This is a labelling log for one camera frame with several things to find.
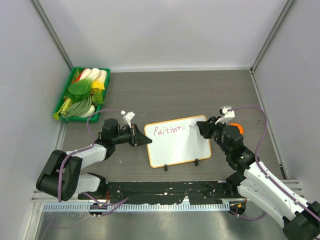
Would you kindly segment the yellow framed whiteboard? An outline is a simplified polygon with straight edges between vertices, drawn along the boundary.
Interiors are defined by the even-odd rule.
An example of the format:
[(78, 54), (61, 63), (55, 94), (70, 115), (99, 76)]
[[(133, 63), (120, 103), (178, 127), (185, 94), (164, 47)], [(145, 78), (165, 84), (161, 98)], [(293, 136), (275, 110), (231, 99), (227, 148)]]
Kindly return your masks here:
[(212, 156), (211, 143), (200, 135), (197, 127), (189, 127), (197, 121), (206, 121), (204, 115), (197, 115), (144, 126), (144, 134), (152, 140), (147, 144), (149, 164), (152, 168), (162, 168)]

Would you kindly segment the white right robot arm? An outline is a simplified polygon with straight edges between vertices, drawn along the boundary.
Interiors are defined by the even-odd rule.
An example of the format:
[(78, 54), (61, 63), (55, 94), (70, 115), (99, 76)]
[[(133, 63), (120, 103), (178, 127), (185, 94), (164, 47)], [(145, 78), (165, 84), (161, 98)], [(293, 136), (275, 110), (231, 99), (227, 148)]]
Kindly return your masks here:
[(320, 204), (309, 202), (279, 180), (243, 143), (235, 125), (220, 123), (220, 118), (197, 121), (204, 139), (212, 139), (235, 171), (226, 179), (226, 193), (249, 199), (282, 228), (289, 240), (315, 240), (320, 236)]

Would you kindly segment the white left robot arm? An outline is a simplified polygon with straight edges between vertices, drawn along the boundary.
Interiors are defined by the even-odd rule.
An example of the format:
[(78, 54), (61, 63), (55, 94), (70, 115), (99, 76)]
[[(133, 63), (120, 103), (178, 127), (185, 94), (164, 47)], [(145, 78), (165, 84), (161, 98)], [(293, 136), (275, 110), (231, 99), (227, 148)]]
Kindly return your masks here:
[(107, 195), (106, 178), (92, 172), (82, 175), (81, 170), (109, 159), (116, 145), (138, 147), (150, 143), (152, 140), (141, 133), (136, 124), (120, 127), (116, 119), (106, 119), (93, 144), (67, 152), (54, 150), (36, 181), (36, 189), (60, 202), (70, 200), (74, 194), (100, 200)]

